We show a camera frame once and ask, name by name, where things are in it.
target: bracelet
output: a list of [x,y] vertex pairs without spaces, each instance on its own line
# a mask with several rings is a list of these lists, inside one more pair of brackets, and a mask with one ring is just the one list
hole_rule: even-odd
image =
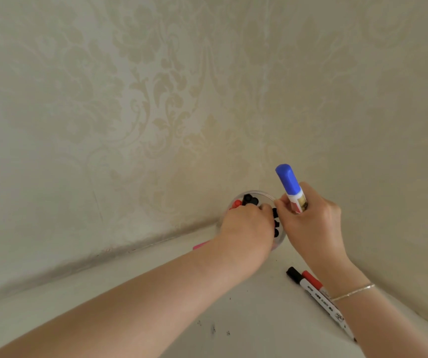
[[366,289],[373,288],[374,286],[375,286],[375,284],[368,284],[368,285],[364,286],[363,288],[353,290],[352,292],[349,292],[348,294],[345,294],[345,295],[339,296],[338,298],[332,299],[331,301],[332,301],[332,302],[335,302],[335,301],[340,300],[340,299],[343,299],[343,298],[348,298],[349,296],[351,296],[351,295],[353,295],[353,294],[359,293],[359,292],[361,292],[361,291],[363,291],[363,290],[366,290]]

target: damask wallpaper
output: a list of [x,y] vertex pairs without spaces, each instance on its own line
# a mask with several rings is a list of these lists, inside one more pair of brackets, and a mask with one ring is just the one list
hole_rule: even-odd
[[0,0],[0,287],[296,174],[428,319],[428,0]]

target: right hand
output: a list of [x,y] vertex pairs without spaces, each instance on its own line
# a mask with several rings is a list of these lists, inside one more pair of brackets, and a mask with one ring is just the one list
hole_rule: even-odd
[[349,262],[341,235],[340,207],[321,197],[309,184],[301,182],[300,186],[308,201],[304,212],[292,212],[287,195],[275,201],[280,222],[295,250],[317,274]]

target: wall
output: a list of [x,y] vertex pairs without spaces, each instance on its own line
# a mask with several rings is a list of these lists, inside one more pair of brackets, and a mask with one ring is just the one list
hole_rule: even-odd
[[428,0],[0,0],[0,287],[279,195],[428,318]]
[[[213,226],[203,228],[0,300],[0,347],[76,305],[190,251],[215,233]],[[254,276],[201,314],[163,357],[186,357],[187,352],[190,357],[206,358],[364,357],[358,345],[287,277],[285,271],[291,265],[299,270],[306,268],[292,246],[284,243]],[[428,337],[425,320],[387,297]]]

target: plastic container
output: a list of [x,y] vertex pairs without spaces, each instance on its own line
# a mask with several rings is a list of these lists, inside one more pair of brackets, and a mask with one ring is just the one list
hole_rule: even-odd
[[[252,195],[252,197],[255,197],[255,198],[257,198],[259,200],[259,203],[257,204],[258,206],[260,206],[263,203],[268,203],[268,204],[270,204],[272,206],[273,209],[275,208],[275,205],[274,205],[275,198],[273,198],[268,193],[262,192],[262,191],[256,191],[256,190],[243,192],[243,193],[237,195],[230,202],[230,204],[227,206],[227,208],[225,209],[225,212],[221,216],[221,219],[217,223],[217,228],[218,229],[221,228],[222,221],[224,220],[224,216],[227,213],[227,211],[229,211],[229,209],[232,207],[232,204],[235,202],[235,200],[239,199],[239,200],[242,201],[244,195],[247,195],[247,194],[250,194],[250,195]],[[275,218],[275,221],[278,222],[279,227],[276,228],[278,230],[278,236],[274,237],[274,244],[272,245],[272,250],[275,250],[282,243],[282,241],[285,239],[285,231],[284,231],[284,228],[283,228],[282,224],[280,223],[280,220],[279,220],[278,216]]]

